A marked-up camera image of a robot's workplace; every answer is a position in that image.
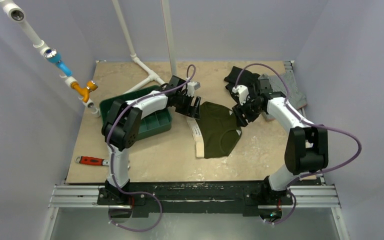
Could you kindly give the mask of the olive green underwear cream waistband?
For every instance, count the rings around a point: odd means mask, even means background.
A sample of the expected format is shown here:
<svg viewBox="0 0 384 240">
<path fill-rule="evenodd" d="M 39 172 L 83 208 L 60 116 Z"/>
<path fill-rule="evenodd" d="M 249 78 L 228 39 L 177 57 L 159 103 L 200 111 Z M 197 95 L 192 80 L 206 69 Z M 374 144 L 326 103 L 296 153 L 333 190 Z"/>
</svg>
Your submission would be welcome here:
<svg viewBox="0 0 384 240">
<path fill-rule="evenodd" d="M 233 111 L 213 102 L 200 105 L 200 119 L 187 118 L 186 122 L 195 142 L 195 156 L 199 159 L 229 156 L 242 136 Z"/>
</svg>

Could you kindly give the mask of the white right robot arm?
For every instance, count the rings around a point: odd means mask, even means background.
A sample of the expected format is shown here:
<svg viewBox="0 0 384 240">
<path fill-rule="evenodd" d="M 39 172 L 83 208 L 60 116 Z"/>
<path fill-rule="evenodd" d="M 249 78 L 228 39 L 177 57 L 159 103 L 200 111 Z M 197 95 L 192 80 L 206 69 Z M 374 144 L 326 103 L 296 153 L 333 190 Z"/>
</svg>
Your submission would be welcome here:
<svg viewBox="0 0 384 240">
<path fill-rule="evenodd" d="M 288 134 L 284 164 L 268 177 L 260 196 L 268 204 L 280 198 L 291 182 L 304 174 L 315 173 L 328 165 L 328 134 L 319 130 L 293 108 L 282 92 L 263 91 L 251 96 L 244 85 L 234 86 L 232 95 L 238 103 L 232 108 L 239 127 L 254 122 L 257 115 L 274 117 Z"/>
</svg>

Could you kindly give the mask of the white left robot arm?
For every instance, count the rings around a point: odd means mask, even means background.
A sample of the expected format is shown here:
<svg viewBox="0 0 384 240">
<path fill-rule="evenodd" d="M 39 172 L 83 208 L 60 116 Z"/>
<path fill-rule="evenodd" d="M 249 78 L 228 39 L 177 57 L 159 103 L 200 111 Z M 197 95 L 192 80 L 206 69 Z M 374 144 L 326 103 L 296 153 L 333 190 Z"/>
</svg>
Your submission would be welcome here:
<svg viewBox="0 0 384 240">
<path fill-rule="evenodd" d="M 149 115 L 173 107 L 175 112 L 194 119 L 200 117 L 199 96 L 194 96 L 200 83 L 191 77 L 183 80 L 173 75 L 163 86 L 132 100 L 117 98 L 111 104 L 103 121 L 101 133 L 107 144 L 109 172 L 105 191 L 118 205 L 126 203 L 129 191 L 129 148 L 139 136 L 141 121 Z"/>
</svg>

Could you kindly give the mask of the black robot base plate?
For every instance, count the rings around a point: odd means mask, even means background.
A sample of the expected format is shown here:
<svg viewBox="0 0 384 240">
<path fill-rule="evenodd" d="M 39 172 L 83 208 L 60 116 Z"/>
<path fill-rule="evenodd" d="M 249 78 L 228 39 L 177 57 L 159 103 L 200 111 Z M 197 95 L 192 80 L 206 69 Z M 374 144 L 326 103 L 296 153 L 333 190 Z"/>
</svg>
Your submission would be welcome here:
<svg viewBox="0 0 384 240">
<path fill-rule="evenodd" d="M 279 219 L 283 205 L 293 205 L 292 196 L 270 190 L 268 179 L 242 181 L 129 182 L 116 196 L 99 187 L 97 204 L 132 207 L 132 217 L 150 213 L 241 214 L 244 217 Z"/>
</svg>

